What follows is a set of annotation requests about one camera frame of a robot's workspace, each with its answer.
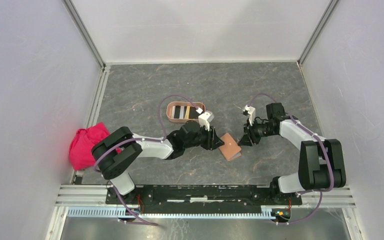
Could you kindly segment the tan leather card holder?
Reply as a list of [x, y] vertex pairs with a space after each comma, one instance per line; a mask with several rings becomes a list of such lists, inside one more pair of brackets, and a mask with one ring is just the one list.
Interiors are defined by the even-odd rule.
[[224, 142], [224, 145], [220, 146], [218, 149], [228, 162], [242, 155], [242, 148], [229, 133], [224, 134], [220, 139]]

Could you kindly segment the pink oval tray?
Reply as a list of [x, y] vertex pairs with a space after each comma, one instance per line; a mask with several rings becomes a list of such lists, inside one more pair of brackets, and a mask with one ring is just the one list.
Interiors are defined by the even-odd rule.
[[172, 123], [198, 122], [200, 113], [197, 112], [194, 106], [201, 108], [203, 112], [206, 110], [203, 102], [194, 102], [192, 104], [189, 101], [172, 101], [166, 108], [166, 116]]

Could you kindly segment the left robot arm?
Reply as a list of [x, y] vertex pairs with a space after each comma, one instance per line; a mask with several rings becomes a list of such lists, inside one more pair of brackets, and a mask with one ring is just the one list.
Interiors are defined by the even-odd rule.
[[224, 144], [213, 126], [206, 128], [190, 120], [166, 138], [141, 136], [122, 126], [93, 146], [91, 154], [95, 160], [94, 168], [117, 189], [120, 200], [131, 204], [137, 198], [137, 190], [127, 169], [136, 159], [173, 160], [188, 148], [201, 147], [212, 151]]

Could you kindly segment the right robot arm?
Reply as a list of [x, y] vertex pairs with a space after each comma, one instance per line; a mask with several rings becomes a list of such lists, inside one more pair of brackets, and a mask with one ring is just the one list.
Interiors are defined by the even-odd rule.
[[246, 105], [242, 113], [248, 117], [243, 126], [240, 146], [254, 146], [263, 138], [281, 136], [299, 150], [298, 170], [295, 173], [274, 177], [270, 183], [269, 199], [282, 204], [289, 194], [313, 191], [329, 192], [346, 185], [346, 170], [342, 144], [309, 130], [285, 112], [280, 102], [266, 105], [267, 118], [256, 116], [256, 109]]

